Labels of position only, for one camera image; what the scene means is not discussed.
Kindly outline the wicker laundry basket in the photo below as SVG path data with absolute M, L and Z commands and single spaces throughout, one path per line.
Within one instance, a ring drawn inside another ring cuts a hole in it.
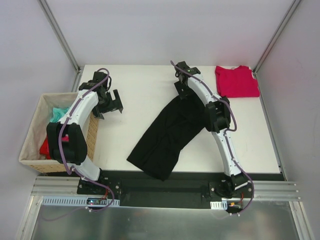
M 83 96 L 85 91 L 79 93 L 44 93 L 40 96 L 34 112 L 27 136 L 22 146 L 18 161 L 41 173 L 64 172 L 63 164 L 53 159 L 47 159 L 40 154 L 40 148 L 47 137 L 47 125 L 53 117 L 53 108 L 72 108 L 77 100 L 81 100 L 71 115 L 69 124 L 79 120 L 87 145 L 87 155 L 92 161 L 94 159 L 95 145 L 99 121 L 94 118 L 93 108 L 98 104 L 98 97 L 90 92 Z

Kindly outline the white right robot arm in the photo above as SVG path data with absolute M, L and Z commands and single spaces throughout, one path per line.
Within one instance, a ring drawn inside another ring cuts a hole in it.
M 237 197 L 249 179 L 240 165 L 230 135 L 237 130 L 236 123 L 234 129 L 230 129 L 231 121 L 235 121 L 230 102 L 210 89 L 197 67 L 189 67 L 185 61 L 172 65 L 182 87 L 178 93 L 181 96 L 194 93 L 204 105 L 205 128 L 217 143 L 224 167 L 225 192 L 230 197 Z

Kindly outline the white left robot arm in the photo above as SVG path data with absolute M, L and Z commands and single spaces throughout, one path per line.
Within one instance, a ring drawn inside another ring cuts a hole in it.
M 91 80 L 79 86 L 67 113 L 46 127 L 50 158 L 63 164 L 67 173 L 74 171 L 83 180 L 90 180 L 88 188 L 96 195 L 105 191 L 106 183 L 100 179 L 100 168 L 88 156 L 83 128 L 91 114 L 103 120 L 105 113 L 123 111 L 118 90 L 113 90 L 114 97 L 110 93 L 111 84 L 110 72 L 106 68 L 98 69 Z

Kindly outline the black flower print t-shirt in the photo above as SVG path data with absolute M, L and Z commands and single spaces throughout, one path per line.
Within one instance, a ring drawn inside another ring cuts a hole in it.
M 145 131 L 127 161 L 152 178 L 167 180 L 181 150 L 205 127 L 204 111 L 197 95 L 176 96 Z

